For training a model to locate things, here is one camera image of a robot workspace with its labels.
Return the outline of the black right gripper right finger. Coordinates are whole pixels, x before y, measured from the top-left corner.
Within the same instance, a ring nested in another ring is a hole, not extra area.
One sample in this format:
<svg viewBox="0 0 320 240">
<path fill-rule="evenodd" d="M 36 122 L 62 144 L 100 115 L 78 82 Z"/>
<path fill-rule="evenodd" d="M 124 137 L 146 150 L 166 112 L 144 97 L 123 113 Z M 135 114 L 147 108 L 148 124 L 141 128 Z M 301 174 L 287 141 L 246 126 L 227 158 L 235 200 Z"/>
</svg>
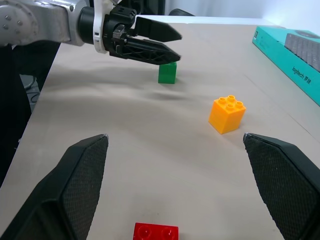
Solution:
<svg viewBox="0 0 320 240">
<path fill-rule="evenodd" d="M 294 144 L 245 133 L 259 194 L 286 240 L 320 238 L 320 170 Z"/>
</svg>

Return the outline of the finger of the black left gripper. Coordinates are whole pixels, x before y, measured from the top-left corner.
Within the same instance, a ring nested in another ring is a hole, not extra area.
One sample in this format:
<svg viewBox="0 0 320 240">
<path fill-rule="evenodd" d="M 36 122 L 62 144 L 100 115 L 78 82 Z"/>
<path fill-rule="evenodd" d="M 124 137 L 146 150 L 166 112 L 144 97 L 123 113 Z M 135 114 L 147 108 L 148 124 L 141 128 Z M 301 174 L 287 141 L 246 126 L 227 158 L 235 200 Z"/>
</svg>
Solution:
<svg viewBox="0 0 320 240">
<path fill-rule="evenodd" d="M 181 56 L 161 42 L 128 38 L 124 44 L 126 59 L 152 65 L 165 65 L 178 62 Z"/>
<path fill-rule="evenodd" d="M 182 35 L 171 25 L 143 17 L 135 21 L 135 35 L 146 37 L 150 40 L 166 43 L 182 39 Z"/>
</svg>

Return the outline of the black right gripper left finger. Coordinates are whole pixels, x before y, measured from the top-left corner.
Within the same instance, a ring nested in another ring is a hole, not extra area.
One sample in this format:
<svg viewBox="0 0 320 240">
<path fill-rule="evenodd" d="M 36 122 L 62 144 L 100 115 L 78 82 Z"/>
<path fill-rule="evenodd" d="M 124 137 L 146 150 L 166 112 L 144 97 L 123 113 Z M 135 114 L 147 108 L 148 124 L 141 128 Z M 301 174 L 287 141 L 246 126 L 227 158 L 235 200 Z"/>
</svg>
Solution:
<svg viewBox="0 0 320 240">
<path fill-rule="evenodd" d="M 100 198 L 109 137 L 71 145 L 33 189 L 2 240 L 85 240 Z"/>
</svg>

